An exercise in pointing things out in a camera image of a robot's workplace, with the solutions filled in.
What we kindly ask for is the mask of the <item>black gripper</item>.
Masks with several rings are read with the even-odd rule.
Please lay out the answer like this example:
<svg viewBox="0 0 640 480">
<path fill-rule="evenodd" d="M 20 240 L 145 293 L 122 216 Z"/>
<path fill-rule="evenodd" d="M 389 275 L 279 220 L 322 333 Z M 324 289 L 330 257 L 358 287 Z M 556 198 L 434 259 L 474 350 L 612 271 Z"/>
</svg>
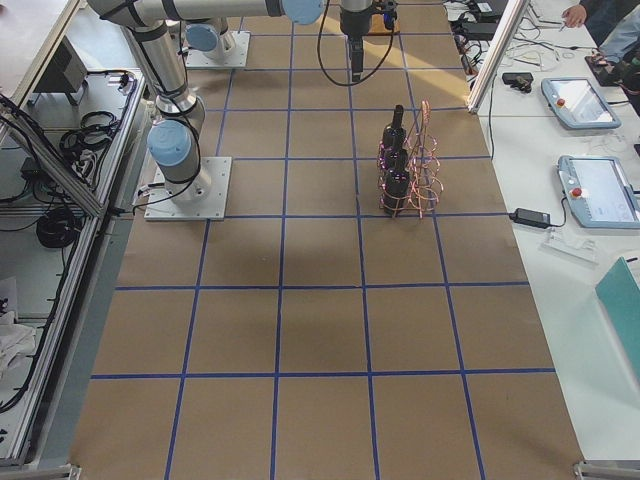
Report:
<svg viewBox="0 0 640 480">
<path fill-rule="evenodd" d="M 340 29 L 349 37 L 349 60 L 351 82 L 361 81 L 363 73 L 364 47 L 361 37 L 369 32 L 371 27 L 372 0 L 341 0 L 340 1 Z"/>
</svg>

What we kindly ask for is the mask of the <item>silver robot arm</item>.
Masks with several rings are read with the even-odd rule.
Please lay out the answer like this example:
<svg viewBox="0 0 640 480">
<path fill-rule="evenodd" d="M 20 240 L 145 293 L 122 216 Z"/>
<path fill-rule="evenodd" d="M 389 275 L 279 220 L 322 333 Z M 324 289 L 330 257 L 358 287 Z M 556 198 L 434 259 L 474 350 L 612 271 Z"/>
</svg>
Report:
<svg viewBox="0 0 640 480">
<path fill-rule="evenodd" d="M 211 19 L 208 23 L 187 23 L 185 38 L 188 44 L 187 66 L 190 68 L 225 67 L 236 48 L 225 18 Z"/>
<path fill-rule="evenodd" d="M 168 20 L 208 25 L 228 17 L 282 17 L 312 24 L 328 12 L 327 1 L 91 1 L 99 18 L 122 28 L 143 72 L 156 90 L 161 121 L 147 148 L 164 175 L 169 201 L 206 193 L 199 136 L 204 104 L 189 87 L 182 54 L 174 48 Z"/>
</svg>

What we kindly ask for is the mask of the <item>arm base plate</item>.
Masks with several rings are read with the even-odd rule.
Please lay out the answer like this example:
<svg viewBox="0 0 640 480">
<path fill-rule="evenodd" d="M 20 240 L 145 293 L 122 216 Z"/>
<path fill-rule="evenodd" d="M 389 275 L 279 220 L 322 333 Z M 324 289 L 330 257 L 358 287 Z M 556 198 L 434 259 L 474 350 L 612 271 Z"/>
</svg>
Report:
<svg viewBox="0 0 640 480">
<path fill-rule="evenodd" d="M 248 31 L 227 30 L 219 35 L 215 30 L 191 25 L 186 33 L 186 66 L 192 70 L 243 69 L 250 38 Z"/>
<path fill-rule="evenodd" d="M 169 183 L 166 189 L 160 168 L 154 181 L 161 186 L 151 190 L 144 212 L 148 221 L 223 220 L 231 177 L 231 157 L 204 157 L 195 181 L 180 195 L 172 197 L 181 188 Z"/>
</svg>

